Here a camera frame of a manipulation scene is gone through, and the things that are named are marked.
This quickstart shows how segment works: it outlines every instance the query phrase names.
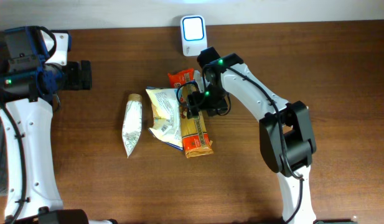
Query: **brown cap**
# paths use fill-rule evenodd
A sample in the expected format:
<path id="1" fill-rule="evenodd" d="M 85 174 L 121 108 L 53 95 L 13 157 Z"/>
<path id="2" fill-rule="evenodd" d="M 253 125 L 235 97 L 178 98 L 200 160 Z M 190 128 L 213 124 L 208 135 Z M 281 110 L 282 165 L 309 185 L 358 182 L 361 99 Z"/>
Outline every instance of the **brown cap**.
<path id="1" fill-rule="evenodd" d="M 128 101 L 142 102 L 142 96 L 136 93 L 129 94 Z"/>

